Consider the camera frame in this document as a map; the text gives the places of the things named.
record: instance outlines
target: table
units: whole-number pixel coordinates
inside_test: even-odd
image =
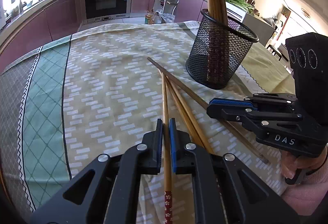
[[[25,219],[101,153],[124,153],[155,129],[162,117],[161,79],[152,57],[209,102],[253,93],[294,93],[294,80],[260,43],[253,44],[223,90],[192,80],[185,69],[199,23],[107,24],[46,44],[0,76],[1,165],[8,193]],[[185,95],[218,155],[234,153],[276,193],[286,188],[280,153],[248,140],[269,160],[262,163],[217,120]],[[171,98],[169,117],[187,131]],[[142,176],[137,223],[164,220],[163,168]],[[189,175],[173,175],[173,220],[194,221]]]

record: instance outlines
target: metal screw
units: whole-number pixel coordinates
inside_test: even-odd
[[[103,155],[98,156],[99,162],[105,162],[107,160],[108,160],[108,155],[103,154]]]
[[[224,156],[224,159],[227,161],[234,161],[235,160],[235,156],[233,154],[226,154]]]
[[[194,150],[194,149],[196,149],[196,145],[193,143],[188,143],[188,144],[186,144],[186,148],[188,150]]]
[[[147,145],[145,145],[145,144],[139,144],[139,145],[137,146],[137,149],[138,149],[139,151],[146,150],[146,149],[147,149]]]

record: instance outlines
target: floor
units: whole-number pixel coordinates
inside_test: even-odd
[[[101,25],[109,24],[109,23],[145,24],[145,17],[128,17],[128,18],[111,19],[111,20],[106,20],[106,21],[89,23],[86,25],[82,25],[81,28],[78,30],[78,32],[85,31],[87,29],[98,27]]]

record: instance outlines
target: plastic bottle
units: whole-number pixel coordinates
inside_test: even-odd
[[[152,18],[154,16],[154,10],[151,9],[151,10],[147,10],[147,14],[145,16],[145,24],[153,24],[152,22]]]
[[[159,13],[156,12],[155,15],[152,17],[153,24],[161,24],[162,18],[159,16]]]

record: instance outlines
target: pink sleeve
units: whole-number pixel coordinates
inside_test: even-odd
[[[309,216],[318,207],[328,190],[328,161],[299,185],[286,189],[281,196],[299,215]]]

